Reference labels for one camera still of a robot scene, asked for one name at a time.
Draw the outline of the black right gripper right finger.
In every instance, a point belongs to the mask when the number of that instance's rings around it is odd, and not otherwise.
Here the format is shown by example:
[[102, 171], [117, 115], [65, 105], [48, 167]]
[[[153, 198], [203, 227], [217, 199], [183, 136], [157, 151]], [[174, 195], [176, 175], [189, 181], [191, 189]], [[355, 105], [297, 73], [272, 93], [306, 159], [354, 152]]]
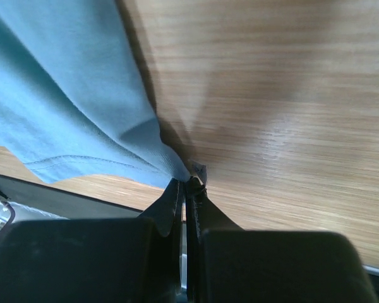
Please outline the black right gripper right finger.
[[193, 302], [377, 302], [357, 250], [323, 231], [244, 230], [186, 183], [187, 294]]

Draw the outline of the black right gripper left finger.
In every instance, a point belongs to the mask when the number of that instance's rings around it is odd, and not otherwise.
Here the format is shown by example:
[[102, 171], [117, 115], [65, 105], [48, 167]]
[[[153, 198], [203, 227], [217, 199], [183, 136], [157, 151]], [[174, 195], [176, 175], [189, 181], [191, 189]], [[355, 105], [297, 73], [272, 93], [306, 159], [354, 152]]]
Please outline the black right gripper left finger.
[[136, 218], [34, 220], [0, 232], [0, 302], [175, 302], [184, 184]]

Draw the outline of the grey-blue t shirt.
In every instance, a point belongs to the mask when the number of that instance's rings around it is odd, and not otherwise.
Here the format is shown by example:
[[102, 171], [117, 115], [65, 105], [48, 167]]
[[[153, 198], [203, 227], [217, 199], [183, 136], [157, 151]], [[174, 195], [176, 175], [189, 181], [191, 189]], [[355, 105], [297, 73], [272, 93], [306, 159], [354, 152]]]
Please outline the grey-blue t shirt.
[[160, 138], [114, 1], [0, 1], [0, 146], [47, 183], [190, 178]]

